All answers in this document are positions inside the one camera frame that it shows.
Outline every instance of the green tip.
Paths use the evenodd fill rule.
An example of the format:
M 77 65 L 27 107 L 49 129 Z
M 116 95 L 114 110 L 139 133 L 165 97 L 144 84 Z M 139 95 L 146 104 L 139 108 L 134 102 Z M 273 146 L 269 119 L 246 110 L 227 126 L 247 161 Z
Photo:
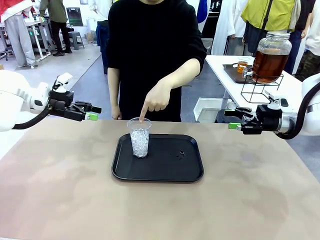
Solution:
M 88 115 L 88 120 L 91 120 L 91 121 L 97 121 L 98 120 L 98 115 L 97 114 L 87 113 L 87 115 Z
M 237 129 L 237 126 L 241 126 L 241 123 L 238 122 L 230 122 L 228 129 Z

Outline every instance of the glass jar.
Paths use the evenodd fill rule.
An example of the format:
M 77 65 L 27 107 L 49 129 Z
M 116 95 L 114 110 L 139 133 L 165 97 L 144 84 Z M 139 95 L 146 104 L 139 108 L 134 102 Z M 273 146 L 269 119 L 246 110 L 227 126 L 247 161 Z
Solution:
M 285 69 L 291 51 L 290 34 L 269 31 L 259 42 L 253 62 L 252 79 L 260 84 L 269 84 L 278 79 Z

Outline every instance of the jar lid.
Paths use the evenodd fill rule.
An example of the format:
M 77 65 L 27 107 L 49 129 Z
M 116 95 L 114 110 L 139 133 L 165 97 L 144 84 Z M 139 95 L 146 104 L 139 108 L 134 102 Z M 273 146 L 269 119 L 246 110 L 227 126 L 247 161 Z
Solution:
M 277 39 L 289 39 L 290 33 L 286 31 L 268 31 L 266 36 Z

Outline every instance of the black tray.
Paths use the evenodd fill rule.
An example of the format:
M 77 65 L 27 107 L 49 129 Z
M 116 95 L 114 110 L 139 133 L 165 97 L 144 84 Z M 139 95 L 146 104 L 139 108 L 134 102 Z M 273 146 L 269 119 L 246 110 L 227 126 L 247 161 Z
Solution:
M 148 155 L 133 155 L 130 134 L 120 137 L 113 175 L 127 181 L 195 182 L 204 174 L 198 144 L 187 135 L 150 134 Z
M 229 75 L 229 77 L 237 84 L 252 84 L 255 81 L 253 81 L 252 79 L 245 79 L 242 77 L 242 74 L 237 72 L 237 68 L 234 67 L 234 65 L 238 65 L 238 63 L 234 63 L 234 64 L 224 64 L 224 70 L 225 72 Z

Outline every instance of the hand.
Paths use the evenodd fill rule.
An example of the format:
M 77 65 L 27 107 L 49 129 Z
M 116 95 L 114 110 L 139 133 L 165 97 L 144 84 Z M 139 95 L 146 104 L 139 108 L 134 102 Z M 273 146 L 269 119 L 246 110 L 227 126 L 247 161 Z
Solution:
M 145 119 L 147 111 L 160 111 L 166 108 L 170 99 L 170 78 L 165 77 L 158 81 L 158 83 L 146 95 L 144 104 L 140 114 L 140 121 Z
M 111 117 L 113 118 L 113 120 L 121 120 L 122 119 L 121 111 L 120 111 L 120 108 L 118 105 L 111 107 Z
M 301 33 L 301 39 L 304 39 L 307 36 L 308 30 L 304 29 Z

